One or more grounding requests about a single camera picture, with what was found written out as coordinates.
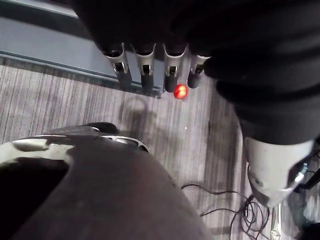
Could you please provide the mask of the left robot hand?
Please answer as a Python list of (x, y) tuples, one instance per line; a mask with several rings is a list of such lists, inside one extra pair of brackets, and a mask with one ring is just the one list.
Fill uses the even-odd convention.
[(187, 44), (233, 105), (257, 200), (275, 207), (320, 134), (317, 0), (72, 0), (98, 48)]

